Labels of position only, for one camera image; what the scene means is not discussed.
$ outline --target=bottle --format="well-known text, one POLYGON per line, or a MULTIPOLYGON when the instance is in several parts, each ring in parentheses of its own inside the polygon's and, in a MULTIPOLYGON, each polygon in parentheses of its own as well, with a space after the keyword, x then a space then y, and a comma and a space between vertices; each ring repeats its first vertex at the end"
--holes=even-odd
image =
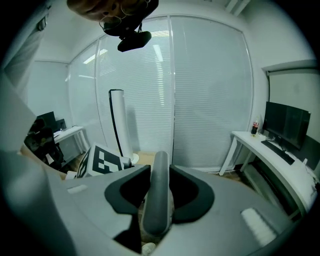
POLYGON ((255 118, 255 121, 253 122, 251 134, 256 134, 257 133, 258 126, 259 126, 259 117, 257 116, 255 118))

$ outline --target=white cylinder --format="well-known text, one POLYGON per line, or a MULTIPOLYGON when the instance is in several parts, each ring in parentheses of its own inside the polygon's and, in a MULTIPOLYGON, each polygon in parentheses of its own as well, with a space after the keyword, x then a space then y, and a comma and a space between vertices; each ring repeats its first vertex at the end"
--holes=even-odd
POLYGON ((130 142, 126 116, 125 92, 120 89, 109 91, 110 110, 113 129, 121 156, 130 158, 132 163, 137 162, 137 155, 133 153, 130 142))

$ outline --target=white wall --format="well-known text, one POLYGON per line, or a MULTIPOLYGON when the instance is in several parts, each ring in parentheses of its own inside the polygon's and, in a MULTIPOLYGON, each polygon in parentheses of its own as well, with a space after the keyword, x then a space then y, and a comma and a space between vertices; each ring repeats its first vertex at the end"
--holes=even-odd
POLYGON ((67 0, 53 1, 44 37, 35 59, 69 63, 71 49, 77 39, 78 26, 76 22, 73 22, 77 18, 78 16, 68 9, 67 0))
POLYGON ((258 49, 256 57, 261 68, 274 71, 316 64, 305 37, 276 3, 252 0, 242 14, 258 49))
POLYGON ((270 102, 311 113, 306 134, 320 143, 320 74, 315 69, 270 72, 270 102))
MULTIPOLYGON (((35 61, 27 84, 27 105, 36 116, 53 111, 56 120, 64 119, 71 127, 67 76, 67 64, 35 61)), ((67 162, 79 155, 73 137, 60 142, 60 148, 67 162)))

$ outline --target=window blinds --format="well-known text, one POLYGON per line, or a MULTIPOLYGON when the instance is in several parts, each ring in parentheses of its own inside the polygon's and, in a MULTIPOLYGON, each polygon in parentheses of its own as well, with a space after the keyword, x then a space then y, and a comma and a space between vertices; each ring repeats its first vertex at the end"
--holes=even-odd
POLYGON ((134 151, 166 151, 172 154, 172 77, 167 18, 143 22, 152 39, 144 47, 120 52, 119 38, 99 40, 96 88, 98 108, 107 146, 117 149, 109 95, 124 90, 129 134, 134 151))
POLYGON ((95 62, 97 43, 90 45, 69 66, 69 100, 73 125, 84 126, 89 144, 106 145, 97 108, 95 62))
POLYGON ((247 131, 252 72, 241 32, 218 22, 172 17, 175 67, 173 164, 220 168, 232 131, 247 131))

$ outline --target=desk leg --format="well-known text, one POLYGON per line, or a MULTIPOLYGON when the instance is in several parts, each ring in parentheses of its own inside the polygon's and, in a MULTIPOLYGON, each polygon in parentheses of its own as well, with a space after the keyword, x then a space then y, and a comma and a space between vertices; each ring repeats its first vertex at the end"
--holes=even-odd
POLYGON ((248 165, 249 159, 250 159, 250 157, 252 156, 252 154, 253 154, 252 151, 250 151, 249 154, 248 154, 248 156, 246 157, 246 159, 245 159, 245 161, 244 161, 241 169, 240 169, 240 172, 243 172, 243 171, 244 171, 244 169, 245 169, 246 166, 248 165))
POLYGON ((84 136, 84 132, 82 130, 80 131, 80 137, 81 137, 82 143, 84 145, 85 151, 87 152, 90 147, 89 147, 89 145, 88 145, 88 143, 86 141, 86 138, 84 136))
POLYGON ((80 153, 81 153, 81 154, 83 154, 83 153, 84 153, 84 151, 83 151, 83 149, 82 149, 81 144, 79 143, 79 137, 78 137, 78 134, 75 134, 73 137, 74 137, 74 140, 75 140, 75 143, 76 143, 76 145, 77 145, 78 149, 80 150, 80 153))
POLYGON ((231 161, 231 158, 233 157, 235 151, 236 151, 236 147, 237 147, 237 139, 236 137, 233 137, 233 141, 232 141, 232 144, 231 144, 231 147, 230 147, 230 150, 229 150, 229 153, 228 155, 226 156, 226 159, 224 161, 224 164, 219 172, 219 175, 222 176, 224 175, 230 161, 231 161))

